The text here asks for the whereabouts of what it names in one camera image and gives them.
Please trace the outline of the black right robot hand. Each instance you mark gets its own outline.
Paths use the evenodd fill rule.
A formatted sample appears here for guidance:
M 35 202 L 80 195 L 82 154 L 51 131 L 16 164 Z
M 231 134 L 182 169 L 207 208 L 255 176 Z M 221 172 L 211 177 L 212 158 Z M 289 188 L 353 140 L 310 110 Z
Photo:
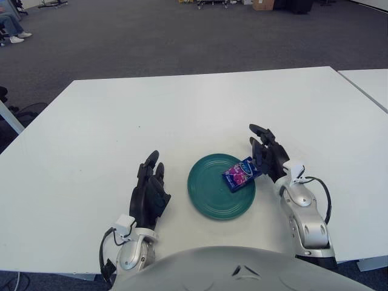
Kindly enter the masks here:
M 257 169 L 268 175 L 273 182 L 286 176 L 283 164 L 290 160 L 283 146 L 275 139 L 270 129 L 250 124 L 249 129 L 260 139 L 250 137 L 252 146 L 252 161 Z

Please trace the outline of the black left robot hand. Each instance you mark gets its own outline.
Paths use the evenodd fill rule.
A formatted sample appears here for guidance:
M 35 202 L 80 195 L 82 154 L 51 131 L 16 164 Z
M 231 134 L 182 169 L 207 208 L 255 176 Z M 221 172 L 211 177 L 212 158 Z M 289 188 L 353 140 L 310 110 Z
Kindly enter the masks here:
M 129 215 L 134 217 L 139 228 L 155 230 L 158 218 L 171 199 L 171 195 L 164 190 L 164 164 L 160 162 L 154 170 L 158 158 L 159 152 L 154 150 L 139 165 L 138 182 L 133 189 L 129 208 Z

